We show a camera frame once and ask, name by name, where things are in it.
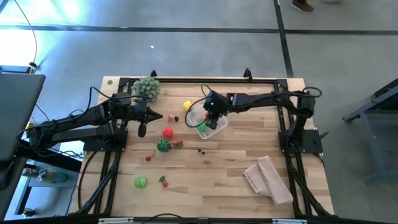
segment wooden table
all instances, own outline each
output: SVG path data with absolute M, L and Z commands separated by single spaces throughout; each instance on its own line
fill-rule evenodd
M 119 78 L 104 77 L 101 91 L 107 95 L 116 93 Z M 302 90 L 305 86 L 301 78 L 287 80 L 290 91 Z M 274 90 L 270 84 L 209 83 L 209 86 L 223 95 L 227 92 L 260 94 Z M 139 123 L 129 122 L 129 138 L 122 153 L 111 215 L 151 217 L 160 213 L 175 213 L 183 217 L 294 217 L 291 204 L 275 207 L 271 198 L 255 194 L 243 177 L 243 171 L 253 165 L 258 157 L 268 155 L 289 188 L 285 157 L 280 153 L 277 135 L 280 127 L 276 107 L 229 114 L 228 127 L 205 141 L 194 129 L 185 125 L 182 108 L 185 101 L 194 102 L 202 97 L 200 83 L 163 83 L 159 99 L 151 102 L 150 107 L 164 118 L 149 123 L 144 138 L 137 136 Z M 104 100 L 100 95 L 98 102 Z M 168 122 L 170 114 L 179 116 L 180 121 Z M 183 140 L 183 148 L 169 152 L 157 150 L 157 143 L 163 139 L 162 130 L 166 126 L 174 129 L 173 140 Z M 311 119 L 307 121 L 306 128 L 313 128 Z M 89 155 L 85 156 L 83 165 Z M 152 160 L 147 162 L 146 156 L 152 156 Z M 103 157 L 104 153 L 97 153 L 88 165 L 81 186 L 83 203 L 98 185 Z M 324 208 L 333 213 L 321 161 L 311 154 L 302 154 L 302 157 L 309 189 Z M 167 177 L 168 188 L 159 183 L 162 175 Z M 134 186 L 134 179 L 138 176 L 147 178 L 146 188 Z M 304 211 L 298 186 L 297 192 L 300 208 Z M 102 207 L 107 196 L 106 189 Z M 76 210 L 77 196 L 71 211 Z

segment gray floor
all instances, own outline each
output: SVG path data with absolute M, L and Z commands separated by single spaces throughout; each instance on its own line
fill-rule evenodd
M 302 14 L 290 7 L 290 1 L 280 1 L 286 29 L 398 29 L 395 22 L 398 1 L 342 0 L 339 4 L 309 1 L 315 6 L 313 14 Z M 24 23 L 11 3 L 0 14 L 0 24 Z M 20 3 L 31 9 L 27 16 L 37 24 L 277 27 L 271 0 L 92 0 L 82 5 L 78 1 L 20 0 Z M 52 10 L 37 13 L 45 6 Z M 50 118 L 85 108 L 89 87 L 99 87 L 104 75 L 148 75 L 154 69 L 159 75 L 238 77 L 250 67 L 256 77 L 286 77 L 278 34 L 59 31 L 36 34 L 37 63 L 41 64 L 38 73 L 47 76 L 38 104 Z M 26 64 L 31 60 L 34 46 L 28 30 L 0 30 L 0 36 L 7 39 L 0 42 L 0 49 L 8 49 L 0 52 L 0 61 Z M 363 129 L 357 121 L 345 124 L 341 120 L 397 77 L 397 41 L 398 36 L 287 36 L 295 77 L 304 78 L 308 86 L 317 86 L 324 92 L 317 100 L 314 120 L 320 131 L 330 131 L 323 140 L 326 175 L 335 212 L 341 217 L 398 220 L 398 181 L 363 180 L 363 175 L 375 168 Z M 34 117 L 45 119 L 39 111 L 34 111 Z M 56 215 L 65 209 L 70 189 L 46 194 L 49 198 L 63 198 L 43 216 Z M 32 194 L 29 203 L 35 200 L 39 198 Z M 44 211 L 51 201 L 30 205 Z

